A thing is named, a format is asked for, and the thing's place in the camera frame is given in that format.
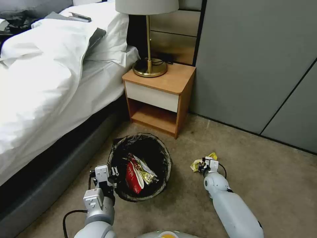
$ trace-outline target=white drawer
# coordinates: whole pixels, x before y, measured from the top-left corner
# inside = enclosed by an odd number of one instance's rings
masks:
[[[178,95],[151,89],[127,81],[125,81],[125,88],[128,98],[177,112]]]

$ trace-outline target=floor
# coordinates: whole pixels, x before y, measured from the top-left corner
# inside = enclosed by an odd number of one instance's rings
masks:
[[[193,160],[216,152],[228,181],[261,222],[265,237],[316,237],[317,157],[285,145],[189,115],[177,140],[155,130],[123,123],[64,194],[18,238],[63,237],[65,213],[84,209],[88,171],[107,162],[112,139],[136,132],[158,136],[173,159],[167,189],[140,203],[117,198],[114,230],[120,238],[158,229],[173,229],[199,237],[227,237],[203,186],[193,173]],[[67,219],[69,237],[84,225],[84,214]]]

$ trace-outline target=trash can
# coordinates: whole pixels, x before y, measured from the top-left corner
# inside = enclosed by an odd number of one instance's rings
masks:
[[[145,185],[139,194],[134,193],[125,180],[127,155],[131,153],[141,160],[157,175],[156,182]],[[164,143],[149,133],[137,133],[124,138],[115,139],[108,162],[116,166],[119,172],[117,188],[118,196],[129,202],[144,201],[161,193],[169,180],[172,159]]]

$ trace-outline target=gray robot arm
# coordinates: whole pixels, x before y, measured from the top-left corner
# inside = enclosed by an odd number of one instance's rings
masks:
[[[112,168],[111,174],[108,165],[100,165],[95,168],[95,175],[98,181],[96,188],[87,190],[83,198],[87,209],[85,227],[75,238],[116,238],[112,228],[115,218],[113,189],[116,184],[109,178],[119,174],[116,168]]]

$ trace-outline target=wooden nightstand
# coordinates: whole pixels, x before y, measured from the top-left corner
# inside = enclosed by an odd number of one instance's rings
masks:
[[[175,137],[183,125],[191,98],[195,67],[169,64],[157,78],[137,76],[132,70],[123,77],[132,122],[151,126]]]

